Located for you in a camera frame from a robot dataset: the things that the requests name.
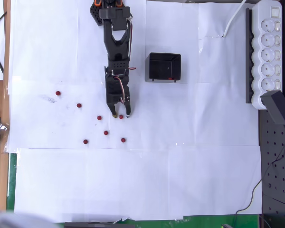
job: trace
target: white cable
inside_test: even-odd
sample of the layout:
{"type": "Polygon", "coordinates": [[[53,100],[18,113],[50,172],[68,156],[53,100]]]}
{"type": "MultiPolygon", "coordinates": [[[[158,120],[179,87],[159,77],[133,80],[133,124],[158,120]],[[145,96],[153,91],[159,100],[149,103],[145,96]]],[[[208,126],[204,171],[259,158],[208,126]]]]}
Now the white cable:
{"type": "Polygon", "coordinates": [[[122,89],[122,93],[123,93],[123,97],[121,97],[121,103],[124,103],[124,87],[123,87],[123,84],[122,84],[122,81],[119,77],[115,76],[114,78],[118,79],[119,80],[119,84],[120,84],[120,87],[122,89]]]}
{"type": "Polygon", "coordinates": [[[270,226],[269,223],[264,219],[264,217],[261,217],[260,215],[259,215],[259,217],[260,217],[262,220],[264,220],[264,222],[268,225],[269,228],[271,228],[271,226],[270,226]]]}
{"type": "Polygon", "coordinates": [[[131,19],[128,19],[128,21],[130,22],[130,38],[129,38],[129,59],[131,58],[131,47],[132,47],[132,29],[133,29],[133,24],[132,24],[132,21],[131,19]]]}
{"type": "Polygon", "coordinates": [[[231,22],[233,21],[234,17],[237,15],[237,13],[239,12],[239,10],[242,8],[242,6],[244,5],[244,3],[246,2],[246,0],[243,0],[242,3],[240,4],[240,6],[238,7],[237,11],[233,14],[233,16],[231,17],[231,19],[229,20],[228,24],[227,24],[227,27],[225,29],[225,32],[224,32],[224,35],[223,37],[225,37],[227,35],[227,32],[228,32],[228,29],[229,29],[229,26],[231,24],[231,22]]]}

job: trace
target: power strip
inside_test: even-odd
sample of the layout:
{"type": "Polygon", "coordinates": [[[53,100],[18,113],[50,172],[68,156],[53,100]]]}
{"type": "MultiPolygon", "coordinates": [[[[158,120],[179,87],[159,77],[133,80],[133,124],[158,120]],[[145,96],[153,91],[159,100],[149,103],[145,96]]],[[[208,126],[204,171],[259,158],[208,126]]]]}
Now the power strip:
{"type": "Polygon", "coordinates": [[[252,61],[254,92],[251,103],[266,109],[261,95],[272,90],[282,91],[282,5],[275,0],[261,0],[252,8],[252,61]]]}

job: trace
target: pegboard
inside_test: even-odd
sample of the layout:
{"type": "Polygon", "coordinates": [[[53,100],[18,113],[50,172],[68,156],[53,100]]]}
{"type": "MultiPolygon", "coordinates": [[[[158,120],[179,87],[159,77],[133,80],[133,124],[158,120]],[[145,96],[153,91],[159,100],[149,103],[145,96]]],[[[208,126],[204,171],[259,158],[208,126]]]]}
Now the pegboard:
{"type": "Polygon", "coordinates": [[[263,196],[264,219],[271,228],[285,228],[285,204],[268,196],[263,196]]]}
{"type": "MultiPolygon", "coordinates": [[[[285,95],[285,0],[283,6],[283,94],[285,95]]],[[[266,110],[259,111],[262,175],[285,143],[285,128],[274,124],[266,110]]],[[[263,213],[285,219],[285,155],[268,169],[263,181],[263,213]]]]}

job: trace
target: wooden board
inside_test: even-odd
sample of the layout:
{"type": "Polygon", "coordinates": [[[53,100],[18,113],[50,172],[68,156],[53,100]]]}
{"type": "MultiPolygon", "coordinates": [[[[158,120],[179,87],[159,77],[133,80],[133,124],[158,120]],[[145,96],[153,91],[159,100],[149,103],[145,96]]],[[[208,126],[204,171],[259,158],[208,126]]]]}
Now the wooden board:
{"type": "MultiPolygon", "coordinates": [[[[3,1],[4,11],[7,12],[5,17],[5,56],[4,56],[4,74],[2,83],[2,109],[1,122],[5,126],[10,124],[10,99],[8,95],[8,81],[9,81],[9,58],[10,58],[10,0],[3,1]]],[[[8,168],[9,168],[9,154],[6,153],[8,132],[1,134],[0,140],[0,210],[6,209],[6,196],[8,184],[8,168]]]]}

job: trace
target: black box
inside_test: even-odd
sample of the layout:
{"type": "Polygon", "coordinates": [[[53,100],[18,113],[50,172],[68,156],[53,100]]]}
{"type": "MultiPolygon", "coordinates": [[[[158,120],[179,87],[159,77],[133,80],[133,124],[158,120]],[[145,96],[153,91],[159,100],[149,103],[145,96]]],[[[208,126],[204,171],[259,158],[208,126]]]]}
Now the black box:
{"type": "Polygon", "coordinates": [[[146,59],[146,82],[176,82],[180,79],[180,54],[150,53],[146,59]]]}

